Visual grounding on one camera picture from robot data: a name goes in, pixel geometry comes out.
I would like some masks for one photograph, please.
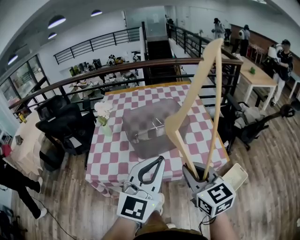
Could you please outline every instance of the black pants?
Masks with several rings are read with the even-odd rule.
[[[236,51],[238,50],[238,48],[239,48],[239,45],[240,45],[240,39],[235,39],[235,41],[234,41],[234,45],[233,45],[233,47],[232,47],[232,51],[231,51],[231,53],[236,53]]]
[[[0,184],[18,192],[20,199],[25,203],[35,218],[41,215],[41,210],[29,195],[26,187],[29,187],[36,192],[40,191],[39,182],[35,182],[28,177],[25,177],[18,170],[11,167],[9,164],[0,173]]]
[[[246,56],[247,55],[247,49],[248,49],[249,41],[248,40],[241,40],[240,42],[240,55]]]

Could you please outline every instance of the wooden clothes hanger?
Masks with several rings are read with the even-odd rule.
[[[221,92],[222,92],[222,59],[221,59],[221,46],[223,44],[223,39],[219,38],[210,42],[203,52],[203,61],[199,62],[198,69],[194,75],[194,80],[192,81],[190,88],[187,92],[187,96],[179,109],[175,114],[167,117],[165,119],[165,131],[169,139],[174,143],[174,145],[179,149],[183,155],[188,168],[193,172],[195,177],[199,179],[199,175],[196,171],[196,168],[191,160],[191,156],[188,153],[183,139],[179,133],[179,128],[185,119],[188,111],[191,109],[193,102],[198,97],[198,92],[202,88],[204,81],[206,80],[208,73],[216,60],[216,110],[215,118],[213,124],[212,138],[210,142],[210,151],[208,154],[208,159],[206,163],[206,168],[203,175],[203,180],[206,179],[207,173],[211,163],[211,157],[215,146],[215,141],[217,137],[218,122],[220,116],[220,105],[221,105]]]

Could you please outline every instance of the white flower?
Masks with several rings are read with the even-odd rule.
[[[113,109],[113,105],[109,102],[97,102],[95,103],[94,108],[97,111],[98,116],[108,119],[109,114]]]

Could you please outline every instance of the metal railing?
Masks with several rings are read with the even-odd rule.
[[[71,46],[54,55],[57,64],[97,49],[140,40],[139,27],[111,32]]]
[[[177,66],[177,65],[198,65],[199,61],[202,61],[202,58],[178,58],[178,59],[161,59],[161,60],[148,60],[148,61],[140,61],[140,62],[134,62],[134,63],[126,63],[126,64],[120,64],[120,65],[116,65],[113,67],[105,67],[105,68],[101,68],[99,70],[95,70],[92,72],[88,72],[86,74],[83,75],[79,75],[79,76],[74,76],[65,80],[62,80],[60,82],[56,82],[54,84],[51,84],[50,86],[47,86],[45,88],[42,88],[34,93],[32,93],[31,95],[21,99],[20,101],[18,101],[17,103],[11,105],[9,108],[12,109],[16,106],[19,106],[20,104],[23,103],[27,103],[29,102],[31,99],[33,99],[34,97],[40,95],[40,94],[44,94],[48,91],[52,91],[54,89],[59,89],[61,92],[61,95],[66,99],[66,101],[68,103],[71,103],[70,101],[70,96],[74,95],[74,94],[78,94],[81,92],[86,92],[86,91],[91,91],[91,90],[99,90],[100,93],[102,94],[102,96],[100,97],[93,97],[90,98],[91,101],[98,101],[100,99],[103,98],[103,95],[106,92],[115,90],[114,88],[116,86],[121,86],[122,88],[127,88],[129,83],[139,83],[139,82],[145,82],[147,83],[153,83],[155,81],[159,82],[159,80],[161,79],[174,79],[176,78],[178,81],[180,78],[189,78],[189,77],[193,77],[194,74],[189,74],[189,75],[170,75],[170,76],[162,76],[162,77],[148,77],[147,75],[144,75],[144,78],[141,79],[133,79],[133,80],[125,80],[125,81],[121,81],[121,82],[109,82],[109,83],[104,83],[102,85],[97,85],[97,86],[93,86],[93,87],[89,87],[89,88],[85,88],[82,90],[77,90],[74,92],[70,92],[70,93],[66,93],[64,91],[63,86],[71,84],[71,83],[76,83],[80,80],[87,80],[93,77],[97,77],[97,76],[104,76],[106,74],[110,74],[110,73],[117,73],[117,72],[124,72],[124,71],[129,71],[132,69],[147,69],[150,67],[166,67],[166,66]],[[231,82],[228,82],[226,84],[222,85],[222,96],[223,99],[226,99],[226,93],[230,92],[231,95],[234,94],[235,92],[235,88],[236,88],[236,84],[239,78],[239,74],[240,74],[240,67],[242,65],[242,62],[239,60],[222,60],[222,67],[229,67],[230,69],[234,69],[233,72],[230,73],[223,73],[222,76],[223,78],[229,78],[229,79],[233,79]],[[210,78],[214,78],[216,76],[216,74],[214,73],[210,73],[209,77]],[[206,88],[215,88],[216,85],[204,85],[202,88],[206,89]],[[209,95],[209,96],[199,96],[200,98],[215,98],[215,95]],[[24,106],[22,109],[14,112],[14,114],[16,114],[16,116],[18,115],[18,113],[20,113],[21,111],[30,111],[29,108],[34,107],[34,106],[39,106],[42,103],[44,103],[45,101],[39,102],[39,103],[35,103],[33,105],[30,106]],[[73,101],[73,103],[79,104],[79,107],[81,109],[82,112],[86,111],[82,108],[82,103],[83,100],[80,101]],[[212,107],[214,106],[214,104],[209,104],[209,105],[205,105],[206,107]]]
[[[168,23],[167,23],[167,34],[168,37],[172,38],[177,45],[180,45],[183,48],[184,53],[190,55],[191,58],[202,57],[204,48],[212,40],[212,39],[201,37],[184,28],[177,27],[173,24],[168,24]],[[232,55],[230,52],[226,51],[223,48],[221,49],[221,52],[229,60],[238,60],[238,58],[236,58],[234,55]],[[230,65],[222,64],[222,72],[223,72],[222,82],[223,83],[225,82],[227,85],[232,85],[232,84],[236,85],[237,82],[235,82],[236,79],[233,78],[233,76],[238,76],[240,74],[240,67],[241,65],[230,66]],[[215,84],[214,77],[211,75],[209,75],[208,77],[212,81],[212,83]],[[229,89],[226,89],[224,95],[227,95],[228,93],[229,93]],[[226,102],[226,98],[224,97],[222,103],[224,104],[225,102]]]

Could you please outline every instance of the white shoe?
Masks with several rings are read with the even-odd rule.
[[[158,211],[160,215],[163,214],[163,205],[165,203],[165,195],[162,193],[159,193],[161,200],[159,201],[158,205],[156,206],[156,208],[154,209],[154,211]]]
[[[41,209],[41,215],[38,217],[38,219],[42,218],[43,216],[45,216],[47,214],[47,209],[46,208],[42,208]]]
[[[168,228],[176,228],[174,223],[167,223]]]
[[[40,193],[41,190],[42,190],[43,179],[42,179],[41,177],[39,177],[37,181],[38,181],[38,183],[39,183],[39,192],[37,192],[37,193]]]

